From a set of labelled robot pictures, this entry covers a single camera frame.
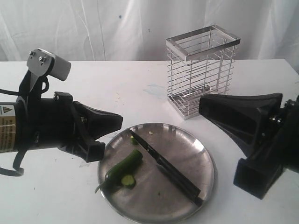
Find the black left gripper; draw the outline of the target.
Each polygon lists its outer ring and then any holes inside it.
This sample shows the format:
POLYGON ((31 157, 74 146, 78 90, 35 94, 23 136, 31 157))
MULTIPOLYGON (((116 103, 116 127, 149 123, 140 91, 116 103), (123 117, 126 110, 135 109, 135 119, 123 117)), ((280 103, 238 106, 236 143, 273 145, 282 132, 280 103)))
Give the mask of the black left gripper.
POLYGON ((14 150, 63 148, 73 143, 72 154, 86 163, 103 159, 105 144, 97 139, 118 131, 123 117, 88 107, 66 92, 54 98, 34 98, 26 104, 18 97, 14 105, 16 134, 14 150))

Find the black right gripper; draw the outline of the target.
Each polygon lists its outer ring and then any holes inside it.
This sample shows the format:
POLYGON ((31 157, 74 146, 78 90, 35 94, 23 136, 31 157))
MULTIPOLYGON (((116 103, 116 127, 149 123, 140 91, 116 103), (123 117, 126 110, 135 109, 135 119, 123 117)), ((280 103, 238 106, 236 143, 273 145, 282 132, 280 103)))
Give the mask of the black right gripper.
POLYGON ((199 114, 239 146, 246 159, 237 163, 233 184, 263 199, 285 167, 299 169, 299 100, 283 94, 232 96, 207 94, 199 114))

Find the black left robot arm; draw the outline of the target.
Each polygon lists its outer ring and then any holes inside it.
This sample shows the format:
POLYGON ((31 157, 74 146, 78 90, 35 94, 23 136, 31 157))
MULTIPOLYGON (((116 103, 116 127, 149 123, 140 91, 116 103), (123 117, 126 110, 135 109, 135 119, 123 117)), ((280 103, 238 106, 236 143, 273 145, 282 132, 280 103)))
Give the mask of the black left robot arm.
POLYGON ((17 152, 20 161, 29 150, 58 148, 85 162, 100 161, 106 145, 98 139, 120 130, 122 122, 121 115, 88 107, 66 92, 32 105, 19 98, 0 104, 0 151, 17 152))

